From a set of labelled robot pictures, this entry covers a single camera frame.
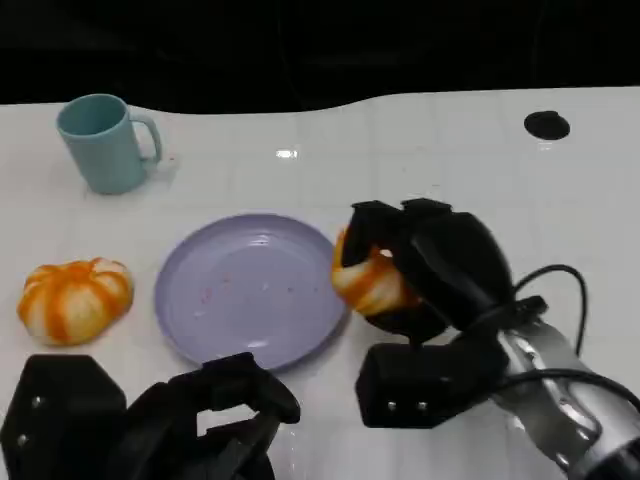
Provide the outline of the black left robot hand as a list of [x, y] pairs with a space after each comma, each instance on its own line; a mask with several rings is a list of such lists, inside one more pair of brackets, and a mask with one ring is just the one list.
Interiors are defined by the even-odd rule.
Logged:
[[296, 424], [293, 393], [248, 352], [148, 388], [127, 409], [107, 479], [272, 479], [268, 450]]

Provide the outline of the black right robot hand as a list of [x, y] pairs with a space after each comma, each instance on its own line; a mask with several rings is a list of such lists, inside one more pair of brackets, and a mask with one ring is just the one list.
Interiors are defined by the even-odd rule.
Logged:
[[474, 215], [427, 198], [352, 208], [336, 241], [332, 283], [374, 327], [422, 344], [513, 302], [505, 256]]

